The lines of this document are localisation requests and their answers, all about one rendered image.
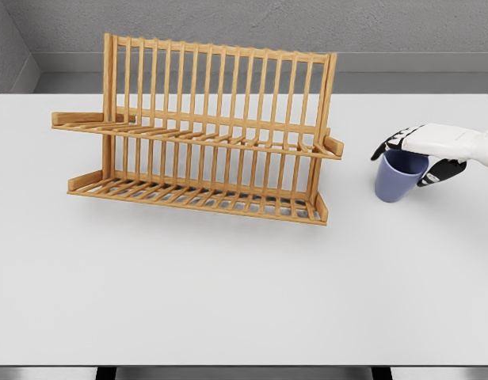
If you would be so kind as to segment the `blue cup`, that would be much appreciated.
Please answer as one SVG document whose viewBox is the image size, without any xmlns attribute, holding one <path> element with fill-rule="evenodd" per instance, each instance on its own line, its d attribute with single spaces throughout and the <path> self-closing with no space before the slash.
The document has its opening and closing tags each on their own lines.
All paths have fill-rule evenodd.
<svg viewBox="0 0 488 380">
<path fill-rule="evenodd" d="M 419 181 L 429 166 L 429 158 L 403 150 L 388 150 L 379 164 L 375 192 L 385 202 L 396 202 Z"/>
</svg>

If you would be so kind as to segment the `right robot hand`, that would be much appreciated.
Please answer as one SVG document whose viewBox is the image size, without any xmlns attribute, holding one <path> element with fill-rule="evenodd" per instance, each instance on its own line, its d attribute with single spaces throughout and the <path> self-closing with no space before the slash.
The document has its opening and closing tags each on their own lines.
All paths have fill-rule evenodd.
<svg viewBox="0 0 488 380">
<path fill-rule="evenodd" d="M 375 161 L 388 150 L 403 150 L 439 158 L 417 182 L 417 186 L 425 187 L 462 173 L 469 160 L 480 162 L 480 142 L 484 133 L 437 123 L 409 127 L 382 142 L 371 159 Z"/>
</svg>

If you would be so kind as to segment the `wooden slatted two-tier rack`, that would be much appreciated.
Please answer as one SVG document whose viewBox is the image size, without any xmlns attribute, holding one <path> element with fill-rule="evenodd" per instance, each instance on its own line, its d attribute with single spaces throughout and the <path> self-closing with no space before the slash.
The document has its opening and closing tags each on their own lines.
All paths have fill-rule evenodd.
<svg viewBox="0 0 488 380">
<path fill-rule="evenodd" d="M 99 134 L 72 195 L 323 225 L 337 55 L 105 35 L 103 109 L 55 112 Z"/>
</svg>

